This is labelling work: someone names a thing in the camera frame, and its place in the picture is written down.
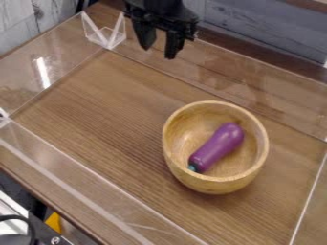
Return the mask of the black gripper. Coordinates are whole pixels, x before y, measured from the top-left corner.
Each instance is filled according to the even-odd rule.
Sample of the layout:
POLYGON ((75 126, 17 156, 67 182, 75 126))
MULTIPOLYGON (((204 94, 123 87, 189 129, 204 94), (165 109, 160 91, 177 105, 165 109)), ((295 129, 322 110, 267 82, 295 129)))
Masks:
POLYGON ((193 40, 199 17, 183 0, 123 0, 124 14, 133 23, 140 47, 148 50, 156 41, 156 29, 165 31, 164 57, 173 59, 193 40))

